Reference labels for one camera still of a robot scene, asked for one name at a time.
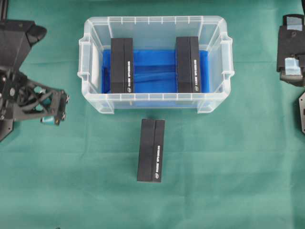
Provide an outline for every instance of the black rectangular box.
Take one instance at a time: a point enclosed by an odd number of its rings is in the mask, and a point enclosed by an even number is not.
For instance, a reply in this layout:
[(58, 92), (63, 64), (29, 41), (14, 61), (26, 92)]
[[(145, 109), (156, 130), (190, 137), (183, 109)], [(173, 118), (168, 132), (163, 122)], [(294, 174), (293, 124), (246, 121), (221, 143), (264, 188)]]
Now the black rectangular box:
[(201, 93), (201, 74), (200, 74), (198, 37), (190, 37), (190, 50), (191, 50), (192, 92)]
[(142, 120), (137, 181), (161, 182), (164, 128), (164, 120)]
[(176, 38), (176, 71), (178, 93), (191, 93), (191, 52), (190, 38)]
[(132, 38), (124, 38), (124, 90), (133, 93), (133, 45)]
[(124, 93), (124, 38), (111, 38), (111, 93)]

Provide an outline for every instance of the green tablecloth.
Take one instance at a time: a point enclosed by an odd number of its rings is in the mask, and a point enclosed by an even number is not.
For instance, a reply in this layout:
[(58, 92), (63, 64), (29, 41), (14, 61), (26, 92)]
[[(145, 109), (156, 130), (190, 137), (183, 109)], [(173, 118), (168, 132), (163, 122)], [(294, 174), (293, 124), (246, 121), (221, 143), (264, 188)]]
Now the green tablecloth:
[[(300, 0), (11, 0), (10, 19), (48, 29), (21, 70), (71, 96), (59, 127), (15, 125), (0, 144), (0, 228), (305, 228), (305, 135), (297, 98), (279, 81), (282, 16)], [(77, 77), (92, 16), (219, 15), (233, 38), (230, 96), (195, 110), (98, 113)], [(142, 118), (166, 120), (163, 182), (136, 182)]]

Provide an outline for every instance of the metal plate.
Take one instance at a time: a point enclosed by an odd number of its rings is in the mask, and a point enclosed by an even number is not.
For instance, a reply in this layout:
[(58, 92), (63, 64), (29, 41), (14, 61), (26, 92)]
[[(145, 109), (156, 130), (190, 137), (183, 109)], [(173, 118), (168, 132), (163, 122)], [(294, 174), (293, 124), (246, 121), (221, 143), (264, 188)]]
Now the metal plate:
[(305, 93), (299, 98), (302, 132), (305, 134)]
[(0, 120), (0, 141), (13, 131), (13, 120)]

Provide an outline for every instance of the black mechanical part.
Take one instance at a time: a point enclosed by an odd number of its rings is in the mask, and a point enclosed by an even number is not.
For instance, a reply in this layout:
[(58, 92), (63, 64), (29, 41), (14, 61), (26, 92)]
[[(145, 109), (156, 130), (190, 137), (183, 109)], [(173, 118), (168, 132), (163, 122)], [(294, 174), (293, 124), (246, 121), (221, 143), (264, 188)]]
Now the black mechanical part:
[[(0, 3), (1, 9), (7, 7), (7, 1)], [(0, 141), (12, 132), (15, 121), (40, 118), (44, 124), (59, 125), (66, 117), (69, 96), (64, 90), (32, 81), (19, 71), (46, 32), (33, 21), (0, 21)]]
[(305, 92), (299, 98), (302, 132), (305, 134)]
[[(289, 19), (300, 22), (299, 25), (291, 25)], [(287, 72), (287, 60), (295, 62), (296, 71)], [(304, 15), (289, 14), (283, 17), (283, 25), (278, 34), (277, 71), (280, 72), (280, 80), (294, 86), (305, 86), (305, 26)]]
[(0, 0), (0, 20), (4, 20), (8, 13), (8, 0)]

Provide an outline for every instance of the blue liner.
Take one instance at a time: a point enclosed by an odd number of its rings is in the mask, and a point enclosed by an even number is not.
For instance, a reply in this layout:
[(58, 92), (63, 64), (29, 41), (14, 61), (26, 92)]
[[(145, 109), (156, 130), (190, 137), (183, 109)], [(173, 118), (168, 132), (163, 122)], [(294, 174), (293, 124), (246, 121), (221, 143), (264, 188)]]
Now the blue liner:
[[(209, 92), (208, 52), (199, 51), (202, 93)], [(135, 93), (177, 93), (175, 50), (134, 50)], [(110, 93), (111, 51), (104, 50), (102, 93)]]

